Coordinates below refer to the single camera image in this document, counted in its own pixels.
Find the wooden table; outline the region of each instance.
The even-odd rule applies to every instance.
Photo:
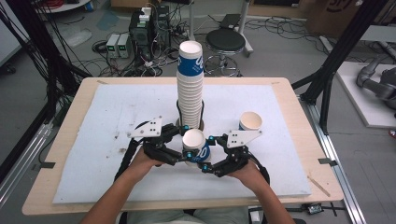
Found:
[[[87,212],[92,203],[53,204],[52,200],[61,180],[67,155],[74,145],[78,129],[84,120],[95,91],[100,84],[176,84],[175,77],[89,77],[85,78],[71,105],[61,129],[55,138],[46,161],[54,161],[53,169],[42,169],[22,208],[25,215],[49,215]],[[334,202],[343,199],[343,191],[335,178],[330,165],[319,164],[318,159],[325,155],[312,131],[300,103],[287,79],[282,77],[206,77],[205,85],[271,85],[291,139],[297,150],[312,194],[306,197],[280,198],[282,203]],[[176,208],[204,208],[237,205],[255,205],[258,200],[194,200],[127,203],[123,210],[150,210]]]

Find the gray floor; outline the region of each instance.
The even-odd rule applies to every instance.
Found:
[[[106,39],[112,32],[127,31],[129,21],[125,19],[108,23],[107,28],[101,30],[104,26],[100,21],[108,16],[112,15],[108,14],[106,9],[96,10],[93,13],[73,10],[73,12],[60,13],[56,16],[58,22],[65,23],[84,17],[84,20],[71,25],[78,25],[81,29],[88,28],[92,31],[90,40],[73,49],[80,60],[99,58],[91,50],[94,42]],[[208,18],[197,19],[196,24],[201,24],[206,20]],[[205,24],[205,27],[215,26],[214,22]],[[204,34],[208,30],[210,29],[201,29],[196,33]],[[248,27],[245,35],[254,48],[254,53],[249,58],[243,54],[234,56],[245,77],[286,77],[292,83],[317,71],[327,57],[325,53],[316,49],[316,46],[322,49],[319,42],[315,43],[305,38],[287,39],[278,34],[269,33],[265,28],[253,30]],[[196,38],[204,44],[204,35],[197,35]],[[376,54],[363,43],[354,48],[351,53],[352,56],[362,59],[373,58]],[[210,51],[205,50],[204,56],[208,55]],[[0,161],[5,159],[47,100],[46,83],[27,55],[21,51],[10,62],[17,68],[17,73],[11,75],[2,68],[0,74],[2,94],[0,98],[0,134],[2,136]],[[118,63],[126,64],[128,60]],[[393,62],[386,59],[384,63]],[[105,67],[106,65],[101,62],[87,66],[93,74],[99,74],[100,70]],[[175,64],[163,69],[163,76],[173,77],[175,73]],[[296,92],[302,93],[304,89],[300,88]],[[396,177],[391,174],[396,168],[396,140],[389,137],[386,129],[364,127],[357,111],[336,78],[332,88],[329,132],[367,223],[396,223]],[[42,158],[45,157],[47,150],[46,148]],[[21,213],[21,207],[36,175],[36,169],[29,169],[23,176],[0,210],[1,223],[78,222],[83,214],[27,217]],[[334,202],[334,206],[342,207],[343,204]],[[313,216],[306,213],[291,214],[293,217],[303,218],[307,223],[350,223],[345,211],[337,211],[336,216],[331,210],[325,210]]]

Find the person's hand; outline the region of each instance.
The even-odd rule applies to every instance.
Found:
[[[242,169],[228,175],[239,179],[245,187],[251,189],[253,192],[259,190],[263,184],[268,185],[256,164],[251,160]]]
[[[150,159],[141,147],[134,156],[134,160],[125,171],[134,181],[138,182],[145,177],[151,167],[154,165],[162,165],[163,162]]]

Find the stool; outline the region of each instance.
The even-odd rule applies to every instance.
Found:
[[[245,38],[234,30],[218,29],[209,32],[206,36],[206,46],[218,55],[206,59],[204,63],[205,72],[210,75],[219,74],[225,77],[231,77],[234,74],[239,76],[238,64],[228,56],[241,52],[245,43]]]

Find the person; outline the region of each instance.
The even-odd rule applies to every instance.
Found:
[[[80,223],[114,224],[134,186],[155,165],[162,165],[162,163],[150,159],[140,148],[130,166],[90,209]],[[243,185],[254,192],[262,205],[262,210],[268,223],[294,223],[290,214],[262,177],[253,161],[249,161],[246,166],[229,174],[229,176],[239,179]],[[154,215],[155,213],[154,211],[131,212],[132,223],[248,223],[247,207],[245,209],[241,207],[198,209],[193,216],[184,214],[182,210],[162,210],[158,211],[159,214]]]

